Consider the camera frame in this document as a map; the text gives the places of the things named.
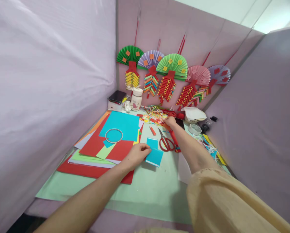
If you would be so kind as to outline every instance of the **paper firecracker decoration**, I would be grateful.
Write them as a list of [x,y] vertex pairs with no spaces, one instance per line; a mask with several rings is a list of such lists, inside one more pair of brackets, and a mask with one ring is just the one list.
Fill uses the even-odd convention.
[[187,78],[187,62],[186,59],[177,53],[169,54],[161,59],[158,63],[156,71],[167,74],[162,78],[158,95],[160,103],[163,103],[163,100],[170,101],[173,92],[175,90],[175,80],[185,81]]
[[198,93],[198,89],[196,85],[206,87],[209,85],[211,79],[210,71],[200,65],[191,66],[188,68],[188,76],[186,81],[189,82],[189,85],[185,86],[181,92],[181,95],[176,103],[176,105],[180,105],[178,110],[182,107],[186,107],[190,101],[194,98],[196,93]]
[[148,92],[147,99],[149,94],[155,96],[157,87],[158,87],[158,77],[157,77],[157,65],[161,61],[164,55],[157,50],[150,50],[143,54],[138,62],[138,68],[148,70],[149,73],[145,76],[144,83],[144,92]]
[[126,71],[126,86],[137,87],[139,85],[139,74],[136,71],[136,66],[143,54],[140,48],[132,45],[126,46],[119,51],[117,62],[129,66]]
[[211,94],[211,90],[214,84],[218,84],[221,86],[226,85],[231,76],[230,69],[225,65],[215,65],[209,68],[211,73],[211,81],[209,84],[209,94]]

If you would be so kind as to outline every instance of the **light green paper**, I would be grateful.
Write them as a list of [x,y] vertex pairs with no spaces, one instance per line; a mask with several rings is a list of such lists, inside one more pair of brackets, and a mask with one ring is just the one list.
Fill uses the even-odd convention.
[[115,163],[112,163],[107,160],[103,160],[100,158],[92,157],[92,156],[86,156],[79,153],[80,150],[76,150],[71,159],[83,161],[83,162],[94,162],[94,163],[102,163],[102,164],[111,164],[116,165]]
[[103,148],[97,153],[96,156],[100,159],[105,160],[109,153],[112,151],[112,149],[115,147],[115,145],[116,143],[108,148],[106,146],[103,146]]

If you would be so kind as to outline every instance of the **pink paper fan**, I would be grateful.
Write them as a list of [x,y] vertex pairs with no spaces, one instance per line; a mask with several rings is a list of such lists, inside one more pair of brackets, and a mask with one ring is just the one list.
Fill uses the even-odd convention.
[[208,68],[204,66],[191,66],[187,70],[187,82],[195,81],[195,85],[208,86],[211,80],[211,74]]

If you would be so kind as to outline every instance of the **scissors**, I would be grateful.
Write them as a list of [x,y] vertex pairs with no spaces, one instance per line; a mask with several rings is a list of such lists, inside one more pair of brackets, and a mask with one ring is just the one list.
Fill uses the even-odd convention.
[[[168,138],[166,138],[165,136],[163,136],[163,134],[162,134],[162,132],[161,132],[160,129],[158,129],[158,130],[159,130],[159,132],[160,132],[160,134],[161,134],[161,138],[160,138],[160,140],[159,140],[159,146],[160,146],[161,150],[164,151],[164,152],[174,150],[174,149],[175,149],[175,145],[174,145],[174,143],[173,143],[170,139],[168,139]],[[162,147],[162,145],[161,145],[161,141],[162,141],[162,143],[164,144],[164,146],[166,147],[166,149],[164,149],[164,148]]]

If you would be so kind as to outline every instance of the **beige sleeve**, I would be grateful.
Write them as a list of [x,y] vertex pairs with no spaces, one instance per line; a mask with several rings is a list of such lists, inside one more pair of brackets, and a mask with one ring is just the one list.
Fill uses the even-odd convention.
[[195,232],[290,232],[290,225],[225,171],[192,175],[187,200]]

